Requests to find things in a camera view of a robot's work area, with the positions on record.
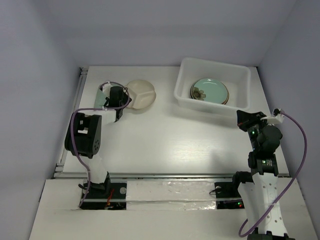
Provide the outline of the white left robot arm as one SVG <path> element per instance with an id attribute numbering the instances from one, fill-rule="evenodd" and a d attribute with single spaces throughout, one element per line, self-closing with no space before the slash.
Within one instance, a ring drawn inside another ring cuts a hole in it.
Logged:
<path id="1" fill-rule="evenodd" d="M 64 148 L 77 157 L 87 172 L 87 183 L 82 189 L 94 191 L 101 198 L 111 191 L 108 171 L 98 156 L 102 126 L 120 120 L 131 100 L 126 87 L 111 81 L 98 87 L 93 107 L 79 108 L 71 115 Z"/>

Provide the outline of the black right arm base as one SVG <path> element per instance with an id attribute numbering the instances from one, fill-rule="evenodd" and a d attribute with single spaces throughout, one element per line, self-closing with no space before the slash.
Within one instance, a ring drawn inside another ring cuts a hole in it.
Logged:
<path id="1" fill-rule="evenodd" d="M 232 181 L 218 181 L 214 183 L 214 194 L 216 198 L 216 208 L 218 210 L 244 209 L 244 203 L 238 192 L 240 183 L 252 183 L 253 179 L 250 172 L 237 171 Z"/>

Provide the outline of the cream divided dish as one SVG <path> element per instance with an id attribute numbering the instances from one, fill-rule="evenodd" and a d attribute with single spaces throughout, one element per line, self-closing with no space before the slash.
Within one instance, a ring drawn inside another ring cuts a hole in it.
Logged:
<path id="1" fill-rule="evenodd" d="M 125 87 L 131 98 L 127 106 L 129 109 L 142 110 L 151 106 L 156 100 L 155 87 L 149 81 L 136 79 L 130 81 Z"/>

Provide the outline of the light green round plate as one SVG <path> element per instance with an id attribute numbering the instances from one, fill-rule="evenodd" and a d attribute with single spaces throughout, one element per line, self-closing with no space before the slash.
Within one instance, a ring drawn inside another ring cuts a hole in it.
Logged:
<path id="1" fill-rule="evenodd" d="M 192 87 L 197 87 L 204 91 L 206 98 L 204 102 L 213 103 L 213 101 L 223 102 L 227 96 L 227 87 L 219 80 L 213 78 L 202 78 L 197 80 Z"/>

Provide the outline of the red plate with teal flower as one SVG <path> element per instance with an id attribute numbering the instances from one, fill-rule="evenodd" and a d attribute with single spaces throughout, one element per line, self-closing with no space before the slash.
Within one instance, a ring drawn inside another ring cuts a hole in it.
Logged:
<path id="1" fill-rule="evenodd" d="M 228 103 L 228 101 L 229 101 L 229 98 L 230 98 L 230 94 L 229 94 L 229 92 L 227 93 L 227 97 L 226 97 L 226 99 L 225 99 L 225 101 L 222 103 L 223 105 L 226 105 L 227 103 Z"/>

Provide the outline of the beige bird painted plate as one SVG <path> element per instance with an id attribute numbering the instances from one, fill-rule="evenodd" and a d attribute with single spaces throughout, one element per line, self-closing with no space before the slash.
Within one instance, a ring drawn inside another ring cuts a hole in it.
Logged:
<path id="1" fill-rule="evenodd" d="M 194 87 L 194 86 L 191 87 L 189 92 L 190 92 L 189 95 L 190 95 L 191 99 L 204 101 L 205 98 L 206 98 L 206 94 L 204 93 L 204 91 L 200 90 L 198 87 Z M 220 100 L 219 101 L 213 101 L 213 103 L 222 104 L 226 100 L 228 92 L 229 91 L 226 88 L 226 97 L 225 97 L 225 99 L 223 101 L 220 101 Z"/>

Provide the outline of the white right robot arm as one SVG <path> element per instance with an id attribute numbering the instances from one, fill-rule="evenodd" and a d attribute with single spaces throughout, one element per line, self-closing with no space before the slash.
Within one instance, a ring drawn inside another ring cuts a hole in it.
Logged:
<path id="1" fill-rule="evenodd" d="M 249 172 L 238 171 L 230 183 L 235 196 L 241 196 L 249 229 L 240 232 L 248 240 L 287 240 L 278 197 L 278 164 L 275 155 L 283 137 L 268 123 L 263 112 L 237 110 L 237 126 L 248 134 L 252 151 L 248 154 Z"/>

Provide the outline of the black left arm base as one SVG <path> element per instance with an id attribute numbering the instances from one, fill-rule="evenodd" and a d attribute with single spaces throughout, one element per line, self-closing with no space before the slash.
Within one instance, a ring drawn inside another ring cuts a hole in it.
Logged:
<path id="1" fill-rule="evenodd" d="M 106 184 L 91 183 L 85 197 L 87 183 L 84 184 L 80 199 L 82 210 L 126 210 L 127 183 L 107 182 Z"/>

